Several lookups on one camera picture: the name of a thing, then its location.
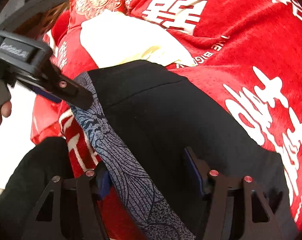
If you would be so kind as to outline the black pants blue patterned stripe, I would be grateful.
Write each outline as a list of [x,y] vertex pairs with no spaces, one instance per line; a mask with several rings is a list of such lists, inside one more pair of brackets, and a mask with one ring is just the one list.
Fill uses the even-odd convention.
[[84,72],[75,81],[93,96],[89,109],[72,108],[75,119],[148,239],[197,239],[206,203],[197,198],[186,147],[212,170],[251,176],[282,239],[297,236],[280,155],[260,147],[187,78],[134,61]]

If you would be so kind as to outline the white cloth yellow trim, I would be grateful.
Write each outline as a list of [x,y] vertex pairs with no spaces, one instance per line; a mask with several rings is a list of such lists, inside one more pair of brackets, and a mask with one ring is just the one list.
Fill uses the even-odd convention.
[[191,54],[157,24],[105,10],[81,24],[80,43],[98,68],[135,60],[194,67]]

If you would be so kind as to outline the red embroidered pillow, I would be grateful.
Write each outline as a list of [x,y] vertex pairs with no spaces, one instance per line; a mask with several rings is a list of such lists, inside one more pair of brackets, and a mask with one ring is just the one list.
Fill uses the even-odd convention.
[[55,44],[58,45],[69,30],[81,26],[105,9],[125,13],[125,0],[69,0],[69,9],[58,17],[51,29]]

